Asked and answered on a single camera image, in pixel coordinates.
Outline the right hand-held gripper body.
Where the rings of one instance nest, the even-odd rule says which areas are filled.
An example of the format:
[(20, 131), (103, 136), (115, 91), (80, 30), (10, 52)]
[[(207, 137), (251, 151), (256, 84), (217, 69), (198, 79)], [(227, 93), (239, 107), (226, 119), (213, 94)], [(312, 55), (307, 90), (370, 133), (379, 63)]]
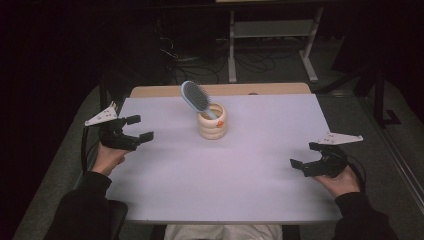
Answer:
[(304, 176), (315, 177), (325, 175), (334, 178), (347, 166), (349, 166), (355, 174), (359, 174), (357, 168), (348, 161), (348, 156), (340, 148), (340, 145), (360, 142), (362, 140), (363, 137), (361, 135), (328, 132), (316, 142), (323, 145), (323, 150), (319, 152), (321, 158), (314, 162), (303, 163), (304, 169), (302, 172)]

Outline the person's right hand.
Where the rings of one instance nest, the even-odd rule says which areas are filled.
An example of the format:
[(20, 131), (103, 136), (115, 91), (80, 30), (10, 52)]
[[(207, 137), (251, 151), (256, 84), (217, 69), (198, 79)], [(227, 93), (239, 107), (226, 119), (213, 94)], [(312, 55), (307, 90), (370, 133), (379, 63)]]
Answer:
[(314, 180), (322, 184), (334, 197), (360, 191), (360, 185), (353, 170), (347, 166), (338, 176), (315, 176)]

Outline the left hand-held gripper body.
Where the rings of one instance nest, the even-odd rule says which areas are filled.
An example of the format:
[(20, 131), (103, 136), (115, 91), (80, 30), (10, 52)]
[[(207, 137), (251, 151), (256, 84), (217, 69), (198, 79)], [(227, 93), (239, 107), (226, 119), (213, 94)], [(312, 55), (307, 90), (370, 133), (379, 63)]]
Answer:
[(135, 151), (140, 145), (138, 138), (128, 136), (123, 133), (123, 127), (126, 126), (126, 118), (119, 118), (118, 107), (110, 105), (106, 109), (84, 123), (85, 127), (99, 126), (99, 140), (103, 146)]

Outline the white metal desk frame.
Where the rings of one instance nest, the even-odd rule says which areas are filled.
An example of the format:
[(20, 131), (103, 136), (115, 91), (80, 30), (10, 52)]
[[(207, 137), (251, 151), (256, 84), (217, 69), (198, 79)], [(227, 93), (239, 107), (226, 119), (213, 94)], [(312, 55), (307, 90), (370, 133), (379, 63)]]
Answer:
[(318, 76), (309, 59), (324, 8), (316, 10), (313, 19), (275, 21), (236, 21), (235, 12), (230, 12), (228, 76), (230, 83), (237, 82), (235, 61), (235, 40), (262, 37), (306, 37), (305, 47), (298, 51), (310, 82), (317, 82)]

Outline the light blue hairbrush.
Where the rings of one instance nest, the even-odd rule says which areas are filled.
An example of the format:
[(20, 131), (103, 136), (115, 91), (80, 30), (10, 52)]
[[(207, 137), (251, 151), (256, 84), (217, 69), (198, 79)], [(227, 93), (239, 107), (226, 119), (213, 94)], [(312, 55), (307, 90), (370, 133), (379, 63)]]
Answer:
[(210, 119), (217, 119), (210, 109), (210, 99), (203, 88), (193, 81), (185, 81), (181, 85), (181, 96), (198, 113), (206, 113)]

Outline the cream ringed cup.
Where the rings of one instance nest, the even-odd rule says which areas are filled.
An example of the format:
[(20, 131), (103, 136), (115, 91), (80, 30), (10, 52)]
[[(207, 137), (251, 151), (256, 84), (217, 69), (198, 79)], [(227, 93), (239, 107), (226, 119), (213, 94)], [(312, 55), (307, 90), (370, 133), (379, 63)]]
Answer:
[(208, 140), (217, 140), (222, 138), (228, 128), (227, 110), (219, 103), (212, 103), (210, 110), (217, 116), (211, 119), (208, 114), (201, 112), (197, 114), (197, 123), (199, 134)]

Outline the person's left hand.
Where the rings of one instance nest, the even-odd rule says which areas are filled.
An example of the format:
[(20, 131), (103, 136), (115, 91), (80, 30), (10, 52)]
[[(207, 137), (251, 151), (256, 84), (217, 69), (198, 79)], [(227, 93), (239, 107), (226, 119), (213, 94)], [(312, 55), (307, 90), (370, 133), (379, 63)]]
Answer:
[(91, 171), (109, 176), (119, 164), (125, 161), (126, 154), (128, 154), (127, 150), (109, 148), (99, 144)]

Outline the person's white clothed lap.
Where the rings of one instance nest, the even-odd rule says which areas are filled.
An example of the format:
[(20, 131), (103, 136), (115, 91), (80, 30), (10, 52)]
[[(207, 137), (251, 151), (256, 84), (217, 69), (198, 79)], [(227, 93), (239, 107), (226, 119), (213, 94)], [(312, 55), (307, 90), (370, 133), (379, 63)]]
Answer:
[(164, 240), (283, 240), (280, 225), (168, 225)]

